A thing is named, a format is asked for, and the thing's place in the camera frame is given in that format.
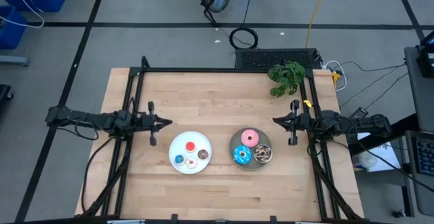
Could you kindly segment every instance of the pink donut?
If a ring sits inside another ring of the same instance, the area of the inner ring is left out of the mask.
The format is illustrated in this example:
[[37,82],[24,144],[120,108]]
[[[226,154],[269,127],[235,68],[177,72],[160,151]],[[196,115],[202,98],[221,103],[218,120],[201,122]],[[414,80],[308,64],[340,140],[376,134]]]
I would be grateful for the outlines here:
[[255,130],[247,129],[241,134],[241,142],[247,147],[255,147],[259,142],[259,135]]

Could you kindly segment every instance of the small donut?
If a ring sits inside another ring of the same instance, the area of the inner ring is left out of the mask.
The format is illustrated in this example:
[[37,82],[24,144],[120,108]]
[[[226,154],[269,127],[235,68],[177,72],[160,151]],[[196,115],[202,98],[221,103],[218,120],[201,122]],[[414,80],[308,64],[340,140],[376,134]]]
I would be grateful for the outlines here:
[[185,150],[189,153],[192,153],[196,150],[196,145],[194,142],[188,142],[185,144]]
[[247,146],[237,146],[233,151],[233,159],[237,164],[248,164],[252,159],[252,152]]
[[201,160],[205,160],[206,158],[208,158],[208,151],[206,151],[205,149],[199,150],[199,153],[197,153],[197,157],[199,157],[199,159]]
[[268,145],[258,145],[253,150],[253,155],[257,162],[265,164],[273,157],[273,150]]
[[183,155],[177,155],[175,157],[175,164],[181,166],[185,163],[185,157]]
[[189,169],[194,169],[197,166],[197,160],[195,158],[187,158],[187,160],[185,161],[185,164],[187,165],[187,167]]
[[255,130],[247,129],[241,134],[241,142],[247,147],[255,147],[259,142],[259,135]]

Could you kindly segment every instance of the white cable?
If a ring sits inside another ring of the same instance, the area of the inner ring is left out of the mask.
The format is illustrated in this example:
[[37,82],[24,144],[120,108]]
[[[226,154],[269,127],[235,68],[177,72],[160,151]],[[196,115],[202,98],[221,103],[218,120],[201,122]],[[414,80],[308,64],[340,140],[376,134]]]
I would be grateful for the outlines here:
[[45,24],[45,20],[42,18],[42,16],[40,16],[35,10],[33,10],[33,8],[31,8],[28,4],[27,4],[27,2],[25,1],[25,0],[22,0],[23,2],[24,2],[24,4],[33,12],[33,13],[35,13],[41,20],[42,20],[42,23],[41,23],[41,25],[40,26],[32,26],[32,25],[28,25],[28,24],[20,24],[20,23],[17,23],[17,22],[14,22],[14,21],[11,21],[11,20],[8,20],[8,19],[6,19],[6,18],[4,18],[3,16],[0,16],[0,19],[2,19],[2,20],[4,20],[4,21],[6,21],[6,22],[9,22],[9,23],[12,23],[12,24],[16,24],[16,25],[18,25],[18,26],[25,26],[25,27],[31,27],[31,28],[36,28],[36,29],[39,29],[39,28],[42,28],[42,26]]
[[339,88],[339,89],[336,89],[337,92],[340,92],[340,91],[344,90],[347,87],[347,76],[345,75],[345,72],[344,72],[344,69],[342,69],[342,66],[336,60],[331,60],[331,61],[327,62],[325,64],[325,67],[327,67],[331,62],[336,63],[339,66],[340,71],[342,71],[342,76],[344,77],[344,80],[345,80],[345,85],[343,87]]

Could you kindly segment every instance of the green leaves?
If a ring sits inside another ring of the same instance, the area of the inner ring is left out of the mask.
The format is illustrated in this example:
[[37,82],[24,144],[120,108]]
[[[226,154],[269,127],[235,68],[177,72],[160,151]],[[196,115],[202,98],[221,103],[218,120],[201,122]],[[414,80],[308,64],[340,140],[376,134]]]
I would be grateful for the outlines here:
[[270,90],[271,96],[281,97],[289,89],[288,94],[293,95],[297,92],[298,84],[302,82],[305,76],[304,68],[297,62],[285,62],[283,65],[276,64],[268,72],[269,78],[279,87]]

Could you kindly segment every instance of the floor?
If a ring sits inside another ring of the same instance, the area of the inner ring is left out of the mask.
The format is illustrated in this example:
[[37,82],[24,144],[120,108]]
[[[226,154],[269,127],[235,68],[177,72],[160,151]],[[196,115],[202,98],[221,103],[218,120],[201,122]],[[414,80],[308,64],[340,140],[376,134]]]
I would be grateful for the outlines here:
[[[142,55],[152,67],[234,66],[235,52],[227,36],[206,24],[199,2],[66,0],[60,12],[43,14],[45,27],[27,28],[16,50],[0,50],[0,55],[26,56],[31,62],[28,67],[0,66],[0,83],[13,86],[15,94],[0,121],[0,223],[16,220],[39,153],[43,146],[49,147],[44,144],[47,108],[61,101],[72,109],[99,112],[110,69],[138,66]],[[242,22],[247,2],[232,0],[216,15],[216,20],[227,26],[226,32]],[[251,0],[246,26],[255,24],[260,48],[302,48],[315,2]],[[402,64],[403,49],[434,30],[429,3],[323,0],[309,47],[317,48],[325,61],[351,60],[365,69]],[[31,13],[23,15],[38,22]],[[340,104],[388,72],[364,73],[352,64],[344,69],[349,82],[338,93]],[[342,114],[366,107],[405,73],[406,68],[401,67],[387,75],[348,102]],[[371,115],[382,113],[391,122],[413,113],[408,77],[399,80],[368,111]],[[39,184],[33,185],[36,191],[26,221],[74,214],[89,152],[88,142],[56,133],[45,167],[40,168]],[[419,213],[416,218],[394,219],[391,211],[403,207],[400,189],[358,180],[367,218],[394,223],[434,221]],[[24,220],[23,212],[18,220]]]

